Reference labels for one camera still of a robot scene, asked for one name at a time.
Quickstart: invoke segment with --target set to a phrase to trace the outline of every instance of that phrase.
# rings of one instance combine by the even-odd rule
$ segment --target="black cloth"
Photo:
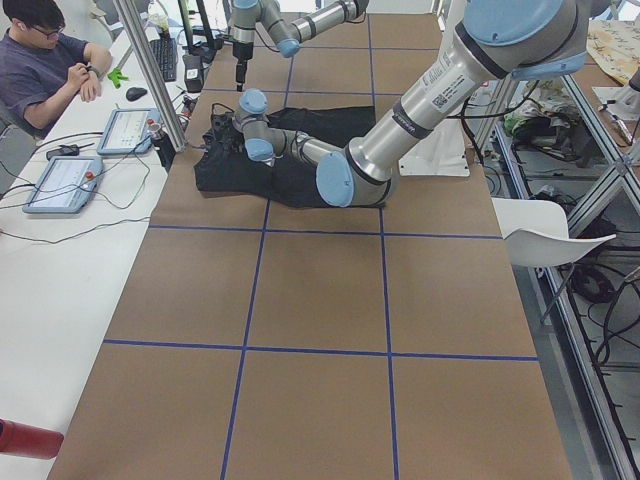
[[[215,114],[205,135],[206,153],[195,165],[196,187],[202,192],[241,192],[290,207],[330,207],[318,193],[315,167],[288,154],[273,167],[254,162],[244,152],[244,139],[232,124],[233,114]],[[269,126],[299,130],[324,142],[344,147],[375,124],[375,110],[346,107],[329,110],[285,108],[268,116]]]

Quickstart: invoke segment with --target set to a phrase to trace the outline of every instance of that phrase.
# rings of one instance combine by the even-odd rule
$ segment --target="red cylinder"
[[[0,453],[48,460],[58,454],[62,440],[60,432],[0,419]]]

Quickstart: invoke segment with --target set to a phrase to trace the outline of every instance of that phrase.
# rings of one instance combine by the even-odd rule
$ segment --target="computer mouse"
[[[125,94],[125,96],[127,97],[127,100],[129,100],[130,102],[135,102],[137,99],[145,96],[146,94],[147,94],[146,88],[131,87],[129,90],[127,90],[127,93]]]

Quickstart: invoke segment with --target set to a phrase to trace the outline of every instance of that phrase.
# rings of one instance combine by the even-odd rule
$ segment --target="white desk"
[[[111,48],[113,66],[127,46],[123,34]],[[178,82],[167,84],[171,98],[180,94],[175,85],[184,86],[181,60],[178,68]],[[83,103],[76,97],[46,140],[102,131],[116,104],[121,108],[153,106],[150,93],[136,102],[125,99],[130,86],[146,87],[135,55],[130,56],[123,73],[130,80],[116,89],[105,78],[102,97],[95,102]],[[97,137],[74,137],[60,143],[91,141],[94,147],[82,153],[93,155]],[[54,145],[33,156],[22,178],[29,182],[39,178],[47,164],[48,148]],[[167,175],[154,151],[140,158],[148,165],[149,176],[142,194],[125,210],[116,209],[99,195],[80,213],[59,218],[27,215],[20,207],[5,208],[22,204],[30,191],[25,188],[0,202],[0,228],[14,235],[57,240],[100,224],[148,217]],[[105,169],[120,160],[105,159]],[[138,159],[127,158],[103,176],[98,191],[115,204],[126,205],[146,173]],[[57,245],[0,235],[0,418],[66,432],[147,225],[146,220],[125,223]],[[0,455],[0,478],[43,480],[52,464],[53,460]]]

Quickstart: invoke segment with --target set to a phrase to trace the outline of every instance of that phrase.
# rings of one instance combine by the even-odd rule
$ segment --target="black hair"
[[[64,15],[53,0],[3,0],[2,8],[10,20],[21,20],[29,28],[64,27]]]

